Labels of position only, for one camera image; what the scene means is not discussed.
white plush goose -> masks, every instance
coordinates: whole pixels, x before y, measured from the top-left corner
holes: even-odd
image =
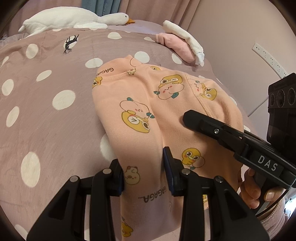
[[[134,22],[122,12],[99,17],[84,8],[54,7],[45,9],[25,20],[19,33],[28,33],[29,36],[32,36],[52,29],[107,28],[107,25],[125,25]]]

blue curtain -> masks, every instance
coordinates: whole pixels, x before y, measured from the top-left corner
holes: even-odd
[[[104,16],[118,12],[121,0],[82,0],[81,7]]]

electrical outlet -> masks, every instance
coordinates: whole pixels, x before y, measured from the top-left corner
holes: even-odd
[[[284,77],[286,77],[287,75],[288,75],[287,72],[283,69],[279,76],[280,76],[281,78],[284,78]]]
[[[270,54],[268,54],[266,62],[273,68],[276,60]]]
[[[275,72],[280,76],[281,72],[283,71],[283,67],[276,62],[273,66],[273,69],[275,70]]]
[[[270,57],[270,54],[265,49],[262,49],[260,56],[267,62],[267,59]]]
[[[260,55],[269,65],[271,68],[274,69],[274,71],[281,77],[284,78],[287,76],[286,71],[283,69],[283,67],[276,61],[274,57],[271,56],[270,53],[268,53],[261,45],[255,43],[255,45],[252,48],[258,55]]]
[[[262,51],[262,47],[259,45],[259,44],[257,44],[257,43],[255,43],[254,44],[254,47],[252,48],[257,54],[259,54],[259,55],[261,55],[261,51]]]

bed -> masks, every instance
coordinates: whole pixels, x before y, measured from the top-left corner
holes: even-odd
[[[242,112],[245,129],[256,134],[209,61],[205,58],[203,67],[182,61],[155,42],[155,34],[162,31],[158,24],[137,20],[134,26],[55,29],[2,41],[0,205],[23,238],[70,176],[93,176],[115,158],[91,96],[93,78],[103,63],[132,55],[142,63],[212,79]],[[120,240],[118,198],[112,198],[112,212]],[[86,218],[86,237],[88,232]],[[177,236],[178,231],[157,240]]]

orange beak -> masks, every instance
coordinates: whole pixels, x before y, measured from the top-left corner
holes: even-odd
[[[128,18],[128,21],[127,21],[127,23],[126,23],[126,24],[130,24],[130,23],[135,23],[135,21],[134,21],[134,20],[132,20],[131,18]]]

